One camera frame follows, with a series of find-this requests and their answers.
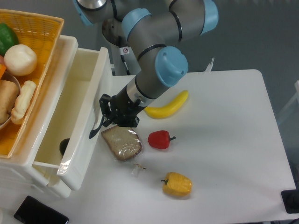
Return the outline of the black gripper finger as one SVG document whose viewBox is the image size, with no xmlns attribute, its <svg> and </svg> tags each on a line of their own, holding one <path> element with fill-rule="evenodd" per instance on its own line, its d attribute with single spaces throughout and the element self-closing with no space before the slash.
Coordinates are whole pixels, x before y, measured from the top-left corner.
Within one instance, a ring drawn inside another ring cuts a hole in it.
<svg viewBox="0 0 299 224">
<path fill-rule="evenodd" d="M 99 99 L 101 113 L 106 118 L 110 118 L 111 115 L 110 101 L 111 97 L 107 94 L 103 94 Z"/>
<path fill-rule="evenodd" d="M 102 125 L 104 127 L 108 127 L 109 125 L 116 125 L 117 124 L 117 117 L 116 116 L 104 116 Z"/>
</svg>

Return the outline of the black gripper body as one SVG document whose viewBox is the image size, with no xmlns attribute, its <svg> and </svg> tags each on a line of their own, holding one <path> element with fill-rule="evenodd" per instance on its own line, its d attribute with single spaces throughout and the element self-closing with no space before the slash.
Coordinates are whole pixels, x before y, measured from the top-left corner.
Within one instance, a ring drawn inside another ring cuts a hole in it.
<svg viewBox="0 0 299 224">
<path fill-rule="evenodd" d="M 137 127 L 139 124 L 138 114 L 144 109 L 140 106 L 141 100 L 133 102 L 124 87 L 110 100 L 111 118 L 110 121 L 120 127 Z"/>
</svg>

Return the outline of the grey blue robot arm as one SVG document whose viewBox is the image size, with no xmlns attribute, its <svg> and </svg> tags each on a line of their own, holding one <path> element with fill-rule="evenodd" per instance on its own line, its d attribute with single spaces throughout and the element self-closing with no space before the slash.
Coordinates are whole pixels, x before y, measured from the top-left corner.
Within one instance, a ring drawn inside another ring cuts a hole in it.
<svg viewBox="0 0 299 224">
<path fill-rule="evenodd" d="M 136 127 L 138 113 L 188 72 L 186 57 L 169 43 L 209 32 L 219 20 L 212 0 L 171 0 L 168 11 L 159 16 L 140 8 L 137 0 L 76 0 L 74 6 L 85 25 L 120 22 L 141 69 L 117 95 L 100 98 L 103 126 Z"/>
</svg>

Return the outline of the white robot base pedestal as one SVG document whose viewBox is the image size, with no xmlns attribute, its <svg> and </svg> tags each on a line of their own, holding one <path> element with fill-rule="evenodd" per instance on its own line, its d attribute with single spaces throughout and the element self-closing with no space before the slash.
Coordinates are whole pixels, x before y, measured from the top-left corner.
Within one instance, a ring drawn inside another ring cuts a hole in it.
<svg viewBox="0 0 299 224">
<path fill-rule="evenodd" d="M 114 18 L 105 20 L 101 29 L 110 44 L 115 75 L 137 75 L 141 68 L 123 33 L 121 22 Z"/>
</svg>

